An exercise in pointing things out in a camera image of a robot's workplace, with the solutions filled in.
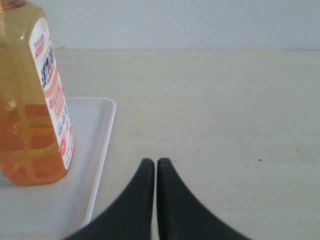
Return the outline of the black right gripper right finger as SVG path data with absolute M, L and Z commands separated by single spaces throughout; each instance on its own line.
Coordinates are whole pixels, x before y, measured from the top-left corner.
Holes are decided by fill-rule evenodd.
M 161 240 L 247 240 L 188 189 L 169 158 L 157 161 L 156 208 Z

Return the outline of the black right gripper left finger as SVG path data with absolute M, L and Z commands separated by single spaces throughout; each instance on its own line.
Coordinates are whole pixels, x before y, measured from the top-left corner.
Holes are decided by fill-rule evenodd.
M 155 188 L 155 164 L 141 160 L 118 198 L 87 226 L 67 240 L 150 240 Z

